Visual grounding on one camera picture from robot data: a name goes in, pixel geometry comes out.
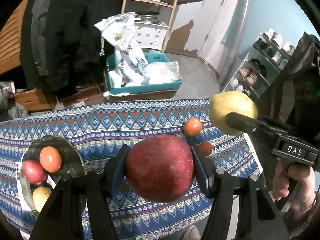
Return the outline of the person's right hand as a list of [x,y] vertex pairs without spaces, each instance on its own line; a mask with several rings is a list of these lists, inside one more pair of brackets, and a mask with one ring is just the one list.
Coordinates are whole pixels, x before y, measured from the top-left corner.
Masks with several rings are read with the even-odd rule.
[[284,175],[284,165],[277,162],[273,178],[272,197],[279,203],[281,200],[290,203],[296,220],[304,217],[316,201],[315,172],[310,166],[291,164],[287,175]]

